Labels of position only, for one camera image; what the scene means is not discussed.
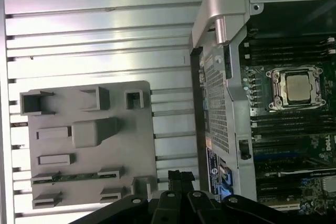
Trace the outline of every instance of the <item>screw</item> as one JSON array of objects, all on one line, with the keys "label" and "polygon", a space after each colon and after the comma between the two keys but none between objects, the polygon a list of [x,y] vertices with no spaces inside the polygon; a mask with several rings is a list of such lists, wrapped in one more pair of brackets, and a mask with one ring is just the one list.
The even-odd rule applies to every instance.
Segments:
[{"label": "screw", "polygon": [[237,198],[230,198],[229,201],[231,203],[237,203],[238,202],[238,199]]},{"label": "screw", "polygon": [[196,191],[196,192],[193,193],[193,196],[194,197],[200,197],[200,196],[202,196],[202,194],[199,191]]}]

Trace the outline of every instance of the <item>silver metal frame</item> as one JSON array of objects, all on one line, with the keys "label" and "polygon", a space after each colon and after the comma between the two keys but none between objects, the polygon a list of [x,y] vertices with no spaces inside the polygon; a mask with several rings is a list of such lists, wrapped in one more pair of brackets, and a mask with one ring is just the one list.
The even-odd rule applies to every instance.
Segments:
[{"label": "silver metal frame", "polygon": [[0,0],[0,92],[2,137],[0,152],[0,223],[14,223],[11,125],[9,120],[5,0]]}]

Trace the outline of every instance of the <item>hole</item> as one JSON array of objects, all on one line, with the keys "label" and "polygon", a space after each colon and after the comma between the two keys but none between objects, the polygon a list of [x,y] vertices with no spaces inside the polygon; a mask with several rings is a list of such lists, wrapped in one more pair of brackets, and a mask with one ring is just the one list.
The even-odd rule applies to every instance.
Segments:
[{"label": "hole", "polygon": [[141,101],[140,101],[140,93],[128,93],[127,94],[127,108],[129,110],[140,109]]},{"label": "hole", "polygon": [[116,199],[119,199],[119,197],[116,195],[112,195],[112,196],[101,197],[100,200],[116,200]]}]

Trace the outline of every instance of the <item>pcie slot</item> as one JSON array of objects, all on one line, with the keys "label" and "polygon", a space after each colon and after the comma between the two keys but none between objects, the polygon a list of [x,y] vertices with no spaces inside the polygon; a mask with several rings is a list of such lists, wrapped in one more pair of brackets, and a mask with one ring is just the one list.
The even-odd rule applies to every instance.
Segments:
[{"label": "pcie slot", "polygon": [[262,137],[270,137],[274,135],[279,136],[293,136],[293,135],[310,135],[310,134],[328,134],[336,131],[335,126],[316,126],[316,127],[302,127],[292,129],[253,129],[253,135],[261,135]]},{"label": "pcie slot", "polygon": [[258,197],[288,197],[288,196],[301,196],[302,190],[300,188],[281,188],[281,189],[269,189],[269,190],[260,190],[257,189]]},{"label": "pcie slot", "polygon": [[299,200],[265,202],[264,205],[278,211],[300,210]]}]

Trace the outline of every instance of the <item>gray plastic bracket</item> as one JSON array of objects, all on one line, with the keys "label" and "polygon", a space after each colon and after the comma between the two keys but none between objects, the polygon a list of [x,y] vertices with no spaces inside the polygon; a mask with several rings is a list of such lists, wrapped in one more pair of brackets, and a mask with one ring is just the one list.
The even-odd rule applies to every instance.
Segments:
[{"label": "gray plastic bracket", "polygon": [[94,105],[82,108],[82,111],[91,112],[110,108],[110,92],[107,89],[97,86],[95,89],[81,90],[81,92],[94,95],[95,98]]},{"label": "gray plastic bracket", "polygon": [[52,96],[54,93],[45,91],[29,91],[20,94],[21,115],[47,115],[55,112],[47,111],[44,108],[43,99]]},{"label": "gray plastic bracket", "polygon": [[108,176],[114,175],[116,179],[120,179],[122,176],[122,167],[118,168],[103,168],[98,172],[98,176]]},{"label": "gray plastic bracket", "polygon": [[117,118],[104,118],[75,122],[71,126],[72,144],[75,148],[95,147],[118,132]]},{"label": "gray plastic bracket", "polygon": [[62,201],[61,192],[56,194],[41,194],[33,199],[34,209],[56,207]]},{"label": "gray plastic bracket", "polygon": [[123,197],[124,188],[104,188],[100,193],[100,203],[114,202]]},{"label": "gray plastic bracket", "polygon": [[32,181],[31,182],[38,182],[41,180],[53,180],[54,178],[56,178],[57,176],[60,175],[60,172],[56,172],[56,173],[41,173],[41,174],[37,174],[36,176],[32,177]]},{"label": "gray plastic bracket", "polygon": [[71,136],[71,127],[55,127],[39,129],[36,132],[36,140],[64,138]]},{"label": "gray plastic bracket", "polygon": [[131,194],[142,195],[151,199],[152,197],[152,181],[151,177],[135,177],[131,185]]},{"label": "gray plastic bracket", "polygon": [[65,166],[72,163],[71,154],[48,155],[37,157],[37,164],[42,166]]}]

